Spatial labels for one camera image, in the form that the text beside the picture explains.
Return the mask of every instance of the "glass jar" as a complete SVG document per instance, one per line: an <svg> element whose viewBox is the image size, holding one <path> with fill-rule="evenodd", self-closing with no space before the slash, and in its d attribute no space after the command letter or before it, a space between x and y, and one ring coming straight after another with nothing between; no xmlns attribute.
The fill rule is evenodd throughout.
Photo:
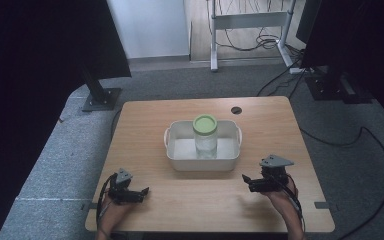
<svg viewBox="0 0 384 240"><path fill-rule="evenodd" d="M193 121L198 159L217 158L217 120L210 114L197 116Z"/></svg>

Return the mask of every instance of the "gray carpet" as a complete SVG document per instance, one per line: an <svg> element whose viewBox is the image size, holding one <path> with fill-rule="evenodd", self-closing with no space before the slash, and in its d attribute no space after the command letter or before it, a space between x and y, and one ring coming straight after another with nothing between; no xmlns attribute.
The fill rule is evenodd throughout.
<svg viewBox="0 0 384 240"><path fill-rule="evenodd" d="M102 80L104 87L123 91L113 111L81 111L89 90L77 89L67 100L40 158L0 232L0 239L93 239L84 227L110 145L111 124L127 101L187 98L253 97L285 66L220 67L133 72L132 78ZM290 79L283 75L260 96ZM289 96L297 79L283 83L274 95ZM333 143L353 141L360 127L368 128L384 146L384 110L373 104L316 102L303 80L291 97L299 126ZM347 147L321 143L303 134L336 229L329 234L307 233L310 239L338 239L368 219L384 197L384 152L366 130ZM384 238L384 207L348 239ZM151 239L132 233L130 239Z"/></svg>

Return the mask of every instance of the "hole in table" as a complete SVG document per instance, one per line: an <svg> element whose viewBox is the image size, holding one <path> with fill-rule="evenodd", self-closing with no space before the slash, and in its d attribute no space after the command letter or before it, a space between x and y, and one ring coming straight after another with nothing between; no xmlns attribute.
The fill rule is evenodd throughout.
<svg viewBox="0 0 384 240"><path fill-rule="evenodd" d="M242 108L240 107L232 107L232 109L230 110L233 114L236 114L236 115L239 115L242 113Z"/></svg>

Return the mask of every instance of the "white wall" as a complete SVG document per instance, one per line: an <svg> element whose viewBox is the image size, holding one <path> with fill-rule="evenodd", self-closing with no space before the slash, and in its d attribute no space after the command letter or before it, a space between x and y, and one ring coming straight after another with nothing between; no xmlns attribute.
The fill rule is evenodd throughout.
<svg viewBox="0 0 384 240"><path fill-rule="evenodd" d="M107 0L127 58L189 54L183 0Z"/></svg>

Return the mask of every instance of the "wire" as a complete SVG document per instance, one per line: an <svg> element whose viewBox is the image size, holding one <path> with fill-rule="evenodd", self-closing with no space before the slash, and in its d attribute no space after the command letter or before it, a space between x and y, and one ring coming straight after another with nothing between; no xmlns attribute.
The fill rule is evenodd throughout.
<svg viewBox="0 0 384 240"><path fill-rule="evenodd" d="M122 109L120 109L120 110L118 110L116 113L115 113L115 115L114 115L114 117L113 117L113 120L112 120L112 122L111 122L111 132L110 132L110 141L112 140L112 138L114 137L114 123L115 123L115 119L117 118L117 116L121 113L121 110Z"/></svg>
<svg viewBox="0 0 384 240"><path fill-rule="evenodd" d="M294 57L302 57L304 56L305 49L298 50L297 48L292 47L289 44L285 44L285 46L288 48L289 52Z"/></svg>
<svg viewBox="0 0 384 240"><path fill-rule="evenodd" d="M271 8L271 0L267 0L267 12L270 12Z"/></svg>
<svg viewBox="0 0 384 240"><path fill-rule="evenodd" d="M255 9L257 10L257 12L260 12L260 4L258 3L258 0L254 0L254 5L255 5Z"/></svg>
<svg viewBox="0 0 384 240"><path fill-rule="evenodd" d="M271 96L271 95L273 95L273 94L274 94L275 92L277 92L277 90L278 90L279 88L281 88L281 87L289 87L289 83L292 82L292 81L294 81L295 79L297 79L297 77L298 77L298 75L296 75L295 77L293 77L293 78L291 78L291 79L289 79L289 80L287 80L287 81L285 81L285 82L281 82L281 83L275 88L275 90L274 90L273 92L267 94L267 96Z"/></svg>
<svg viewBox="0 0 384 240"><path fill-rule="evenodd" d="M230 2L229 6L228 6L228 9L227 11L229 11L230 9L230 6L232 4L233 0ZM256 2L255 3L255 8L256 9L259 9L259 6ZM211 26L210 26L210 10L209 10L209 6L208 6L208 0L207 0L207 22L208 22L208 29L210 31L210 34L213 35L213 32L211 30ZM219 11L220 11L220 14L223 15L223 10L221 8L221 3L220 3L220 0L218 1L218 7L219 7ZM257 44L254 46L254 47L250 47L250 48L240 48L240 47L237 47L235 46L232 41L230 40L230 37L229 37L229 34L228 34L228 31L233 31L233 29L224 29L224 32L226 34L226 37L227 37L227 40L229 42L229 45L228 44L220 44L218 42L216 42L216 44L220 47L229 47L229 48L232 48L232 49L235 49L237 51L253 51L253 50L256 50L260 47L263 47L264 49L273 49L277 46L277 43L278 43L278 40L281 38L281 37L278 37L276 35L273 35L273 34L261 34L262 31L265 30L265 28L261 28L258 36L256 37L256 42Z"/></svg>
<svg viewBox="0 0 384 240"><path fill-rule="evenodd" d="M305 74L305 69L301 71L301 76L299 77L297 84L295 84L294 89L292 89L292 92L289 94L289 97L288 97L289 100L292 98L292 95L294 94L295 90L297 90L298 84L301 81L301 78L302 76L304 76L304 74Z"/></svg>
<svg viewBox="0 0 384 240"><path fill-rule="evenodd" d="M249 4L249 7L251 8L251 10L252 10L252 12L254 12L254 13L257 13L258 11L257 11L257 5L255 5L254 7L255 7L255 9L254 9L254 7L251 5L251 0L247 0L246 2L245 2L245 6L246 6L246 3L248 3Z"/></svg>
<svg viewBox="0 0 384 240"><path fill-rule="evenodd" d="M293 205L293 207L295 208L296 212L297 212L297 216L298 216L298 219L300 221L302 221L303 223L303 232L305 234L305 221L304 221L304 216L302 215L302 207L301 207L301 203L299 202L298 200L298 196L297 196L297 188L296 188L296 185L295 185L295 181L294 179L291 177L291 175L287 174L288 175L288 178L292 180L292 183L294 185L294 192L291 191L291 189L289 189L288 186L286 186L285 184L281 183L280 181L278 181L273 175L271 174L267 174L277 185L279 185L279 187L282 188L283 192L288 196L288 198L290 199L291 201L291 204Z"/></svg>
<svg viewBox="0 0 384 240"><path fill-rule="evenodd" d="M261 92L263 91L264 88L266 88L268 85L270 85L272 82L274 82L276 79L278 79L279 77L281 77L283 74L285 74L289 69L292 68L292 66L294 66L297 62L299 61L296 60L294 63L292 63L291 66L287 67L282 73L280 73L279 75L277 75L276 77L274 77L272 80L270 80L268 83L266 83L261 89L260 91L258 91L257 93L257 97L261 94Z"/></svg>
<svg viewBox="0 0 384 240"><path fill-rule="evenodd" d="M349 143L332 143L332 142L328 142L328 141L322 140L322 139L320 139L318 137L314 137L313 135L309 134L307 131L303 130L301 127L300 127L300 130L303 133L305 133L306 135L308 135L309 137L311 137L311 138L313 138L313 139L315 139L315 140L317 140L319 142L322 142L322 143L327 144L327 145L335 146L335 147L346 147L346 146L350 146L350 145L356 143L360 139L363 130L365 130L378 143L378 145L382 148L382 151L384 153L384 146L383 146L382 142L366 127L361 127L360 131L358 133L358 136L353 141L351 141ZM382 201L379 204L378 208L375 210L375 212L370 217L368 217L364 222L362 222L360 225L358 225L357 227L355 227L354 229L352 229L348 233L344 234L339 239L345 239L345 238L351 236L352 234L354 234L355 232L357 232L358 230L360 230L361 228L363 228L366 224L368 224L370 221L372 221L379 214L379 212L382 210L383 206L384 206L384 196L383 196Z"/></svg>
<svg viewBox="0 0 384 240"><path fill-rule="evenodd" d="M99 222L100 222L100 219L102 217L102 215L105 213L104 211L101 212L102 210L102 200L103 200L103 197L104 197L104 194L105 194L105 189L107 188L107 185L108 183L112 180L112 179L115 179L117 177L117 173L114 173L113 175L111 175L106 181L105 183L102 185L102 188L101 188L101 192L99 193L99 199L98 199L98 205L96 207L96 225L99 227Z"/></svg>

